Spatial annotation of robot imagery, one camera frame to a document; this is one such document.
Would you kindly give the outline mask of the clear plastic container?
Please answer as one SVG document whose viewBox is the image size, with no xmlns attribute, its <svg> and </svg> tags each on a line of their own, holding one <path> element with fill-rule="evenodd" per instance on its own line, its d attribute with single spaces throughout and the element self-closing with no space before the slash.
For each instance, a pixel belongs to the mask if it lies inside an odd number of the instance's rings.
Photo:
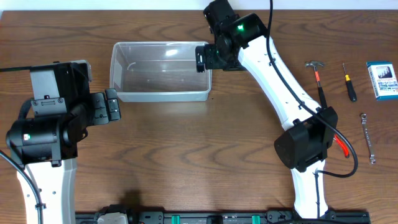
<svg viewBox="0 0 398 224">
<path fill-rule="evenodd" d="M 205 41 L 117 42 L 109 86 L 123 102 L 206 101 L 212 71 L 197 71 Z"/>
</svg>

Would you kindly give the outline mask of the small claw hammer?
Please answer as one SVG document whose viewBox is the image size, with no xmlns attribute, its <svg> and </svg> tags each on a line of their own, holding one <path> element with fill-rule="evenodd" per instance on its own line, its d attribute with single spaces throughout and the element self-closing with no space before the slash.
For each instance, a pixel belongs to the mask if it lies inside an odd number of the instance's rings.
<svg viewBox="0 0 398 224">
<path fill-rule="evenodd" d="M 315 79 L 317 81 L 317 87 L 318 87 L 318 95 L 320 98 L 320 103 L 323 109 L 326 109 L 327 106 L 327 102 L 326 102 L 326 98 L 325 98 L 325 94 L 320 82 L 320 76 L 319 76 L 319 72 L 318 72 L 318 67 L 324 67 L 325 64 L 323 62 L 320 61 L 316 61 L 316 60 L 311 60 L 309 62 L 305 63 L 305 67 L 312 67 L 314 74 L 315 74 Z"/>
</svg>

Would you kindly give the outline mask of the yellow black screwdriver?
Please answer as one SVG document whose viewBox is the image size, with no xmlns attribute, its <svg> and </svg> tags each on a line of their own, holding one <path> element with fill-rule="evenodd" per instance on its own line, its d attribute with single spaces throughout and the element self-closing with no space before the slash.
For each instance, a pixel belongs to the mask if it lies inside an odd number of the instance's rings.
<svg viewBox="0 0 398 224">
<path fill-rule="evenodd" d="M 343 71 L 344 71 L 344 74 L 345 74 L 345 83 L 346 83 L 349 99 L 352 102 L 356 102 L 358 98 L 357 98 L 356 92 L 354 90 L 354 86 L 352 84 L 350 76 L 348 75 L 348 73 L 346 71 L 346 67 L 345 67 L 344 63 L 342 63 L 342 67 L 343 67 Z"/>
</svg>

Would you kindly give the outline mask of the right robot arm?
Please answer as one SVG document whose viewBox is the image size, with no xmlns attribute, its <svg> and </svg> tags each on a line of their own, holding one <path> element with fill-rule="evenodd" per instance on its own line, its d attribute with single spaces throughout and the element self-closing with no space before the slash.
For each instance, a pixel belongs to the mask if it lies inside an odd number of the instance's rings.
<svg viewBox="0 0 398 224">
<path fill-rule="evenodd" d="M 247 70 L 252 75 L 284 130 L 274 147 L 292 173 L 296 214 L 305 219 L 324 216 L 323 168 L 336 133 L 336 111 L 300 86 L 274 45 L 270 24 L 257 14 L 241 17 L 223 0 L 210 2 L 203 14 L 215 41 L 195 49 L 196 70 Z"/>
</svg>

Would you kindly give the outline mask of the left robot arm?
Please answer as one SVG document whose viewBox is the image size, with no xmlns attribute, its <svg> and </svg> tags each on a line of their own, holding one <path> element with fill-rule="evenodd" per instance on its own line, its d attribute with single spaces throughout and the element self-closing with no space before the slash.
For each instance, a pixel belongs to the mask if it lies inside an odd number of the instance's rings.
<svg viewBox="0 0 398 224">
<path fill-rule="evenodd" d="M 75 223 L 77 144 L 89 126 L 121 119 L 117 92 L 83 92 L 72 101 L 44 95 L 21 108 L 6 134 L 28 223 Z"/>
</svg>

